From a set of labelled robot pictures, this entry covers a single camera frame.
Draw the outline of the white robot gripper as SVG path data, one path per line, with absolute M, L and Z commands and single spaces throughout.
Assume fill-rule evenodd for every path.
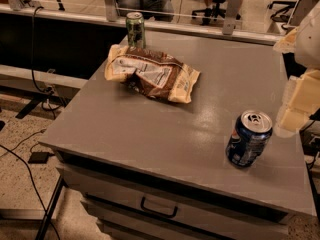
M 279 53 L 294 53 L 297 63 L 307 69 L 300 77 L 290 76 L 285 86 L 277 126 L 297 132 L 320 108 L 320 1 L 302 20 L 273 46 Z

